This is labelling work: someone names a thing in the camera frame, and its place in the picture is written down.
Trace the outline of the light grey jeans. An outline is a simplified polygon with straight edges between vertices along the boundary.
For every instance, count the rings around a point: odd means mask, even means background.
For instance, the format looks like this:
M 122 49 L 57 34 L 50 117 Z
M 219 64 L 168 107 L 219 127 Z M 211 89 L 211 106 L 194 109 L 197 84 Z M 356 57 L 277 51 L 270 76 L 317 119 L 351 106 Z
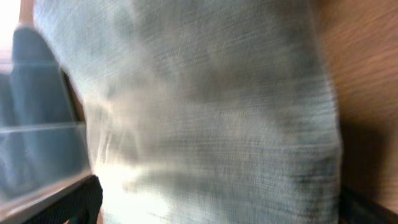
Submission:
M 105 223 L 336 223 L 341 141 L 309 0 L 44 0 Z

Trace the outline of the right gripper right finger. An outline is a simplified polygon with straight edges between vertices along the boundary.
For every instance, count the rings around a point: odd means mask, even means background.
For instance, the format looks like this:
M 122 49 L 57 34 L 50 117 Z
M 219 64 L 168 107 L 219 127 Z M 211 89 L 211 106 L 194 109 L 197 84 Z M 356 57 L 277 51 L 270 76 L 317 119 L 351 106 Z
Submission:
M 397 224 L 397 214 L 342 186 L 339 224 Z

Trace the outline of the blue denim jeans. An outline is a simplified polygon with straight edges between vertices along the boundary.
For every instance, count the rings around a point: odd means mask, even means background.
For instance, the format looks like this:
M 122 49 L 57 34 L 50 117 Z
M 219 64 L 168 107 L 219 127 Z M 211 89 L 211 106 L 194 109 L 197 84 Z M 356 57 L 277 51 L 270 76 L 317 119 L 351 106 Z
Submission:
M 1 64 L 1 202 L 88 170 L 84 130 L 51 50 L 19 27 Z

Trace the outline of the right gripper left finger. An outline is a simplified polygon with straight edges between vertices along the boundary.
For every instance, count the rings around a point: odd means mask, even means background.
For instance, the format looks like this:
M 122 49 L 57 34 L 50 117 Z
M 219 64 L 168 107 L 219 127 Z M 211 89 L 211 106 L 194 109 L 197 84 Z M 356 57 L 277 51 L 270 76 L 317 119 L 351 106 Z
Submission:
M 91 175 L 23 224 L 97 224 L 102 202 L 103 189 L 99 178 Z

